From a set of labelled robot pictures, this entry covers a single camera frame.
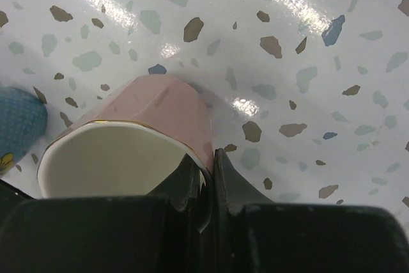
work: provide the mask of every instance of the terrazzo table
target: terrazzo table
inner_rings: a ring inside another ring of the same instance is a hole
[[[173,74],[270,199],[384,207],[409,229],[409,0],[0,0],[0,26],[1,83],[49,111],[3,178],[33,197],[54,137],[133,78]]]

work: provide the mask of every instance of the terrazzo surface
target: terrazzo surface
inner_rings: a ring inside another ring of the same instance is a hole
[[[379,206],[409,230],[409,0],[0,0],[0,27],[2,85],[49,112],[3,178],[34,197],[54,137],[133,78],[172,74],[272,200]]]

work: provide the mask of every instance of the yellow flower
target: yellow flower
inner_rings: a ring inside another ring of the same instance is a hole
[[[14,166],[13,154],[7,153],[0,159],[0,173],[7,172]]]

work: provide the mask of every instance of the cup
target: cup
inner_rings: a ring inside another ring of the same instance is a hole
[[[212,126],[205,102],[175,77],[145,75],[51,142],[38,183],[44,198],[145,195],[185,154],[211,185]]]
[[[32,94],[0,87],[0,177],[44,134],[47,117],[45,106]]]

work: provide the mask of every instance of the brown speckle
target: brown speckle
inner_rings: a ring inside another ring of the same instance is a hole
[[[297,104],[294,103],[294,101],[290,100],[290,102],[289,102],[289,108],[290,108],[291,110],[295,110],[295,108],[297,108]]]
[[[54,80],[61,80],[64,79],[64,75],[62,73],[56,73],[54,76]]]
[[[6,12],[0,11],[0,27],[3,27],[8,23],[8,18]]]
[[[268,14],[263,11],[257,12],[257,17],[262,22],[270,22],[270,16],[268,16]]]
[[[323,187],[318,192],[318,197],[325,199],[329,197],[332,193],[334,193],[338,188],[339,188],[338,185],[329,185],[327,187]]]
[[[409,0],[402,0],[399,6],[397,6],[406,16],[409,16]]]
[[[262,49],[267,51],[269,54],[272,54],[277,59],[282,58],[280,43],[274,36],[266,36],[264,38],[261,38],[260,46]]]
[[[193,42],[197,40],[200,31],[204,26],[204,22],[201,21],[199,17],[195,17],[190,22],[187,23],[185,29],[183,30],[183,41]]]
[[[273,182],[269,178],[264,179],[263,183],[264,183],[264,189],[266,189],[266,190],[271,190],[272,189]]]
[[[246,140],[253,143],[260,141],[261,129],[256,123],[253,121],[248,121],[242,126],[242,128]]]
[[[360,90],[360,86],[358,84],[356,84],[356,85],[350,87],[349,89],[343,91],[343,95],[346,95],[346,96],[356,95],[356,94],[358,94],[359,90]]]
[[[32,154],[31,154],[31,158],[32,158],[34,164],[37,164],[37,163],[38,163],[38,157],[36,156],[35,153],[32,153]]]
[[[402,202],[403,202],[407,207],[409,207],[409,197],[405,196],[405,197],[402,199]]]
[[[304,129],[307,128],[307,125],[302,124],[287,124],[280,127],[279,132],[284,134],[286,137],[294,137],[297,134],[300,134]]]
[[[237,146],[234,145],[234,144],[229,144],[229,145],[227,145],[227,146],[224,147],[224,151],[225,151],[226,153],[228,153],[228,152],[233,152],[233,151],[235,151],[236,149],[237,149]]]
[[[99,19],[91,19],[92,23],[94,24],[94,26],[102,29],[104,27],[104,23],[102,23],[102,21],[100,21]]]
[[[304,51],[305,46],[307,46],[307,37],[305,37],[305,38],[301,41],[300,45],[298,45],[297,48],[295,49],[295,52],[296,52],[297,54],[300,54],[301,52]]]
[[[45,95],[35,86],[33,86],[33,89],[34,89],[34,92],[36,92],[36,95],[38,99],[40,100],[40,102],[42,102],[43,104],[47,104],[47,99],[45,98]]]
[[[60,112],[59,117],[64,121],[64,124],[67,128],[72,125],[72,121],[68,119],[68,116],[64,112]]]
[[[67,97],[67,98],[65,99],[65,102],[66,102],[68,105],[72,105],[73,107],[78,108],[77,103],[76,103],[75,100],[72,99],[71,97]]]
[[[108,84],[101,84],[101,90],[102,91],[108,91],[110,89]]]
[[[59,22],[68,22],[72,20],[73,17],[71,14],[67,13],[65,10],[58,8],[57,6],[52,6],[50,12],[55,20]]]

